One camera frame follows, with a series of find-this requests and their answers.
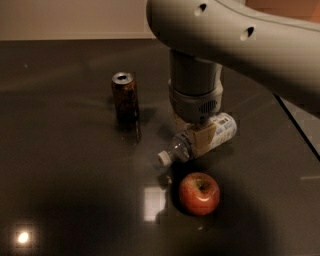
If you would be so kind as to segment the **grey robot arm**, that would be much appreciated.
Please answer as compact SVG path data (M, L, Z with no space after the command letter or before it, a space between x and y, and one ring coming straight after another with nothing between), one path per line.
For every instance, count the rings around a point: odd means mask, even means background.
M314 116L320 112L320 29L251 9L243 0L147 0L148 25L170 48L176 114L203 122L219 111L226 66Z

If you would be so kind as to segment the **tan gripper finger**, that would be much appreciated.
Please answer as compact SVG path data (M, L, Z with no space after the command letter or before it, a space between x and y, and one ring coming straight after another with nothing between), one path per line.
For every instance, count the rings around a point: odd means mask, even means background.
M197 157L204 155L210 150L215 131L216 125L213 123L193 128L194 153Z
M190 123L185 122L176 112L174 112L174 123L178 132L183 132L190 128Z

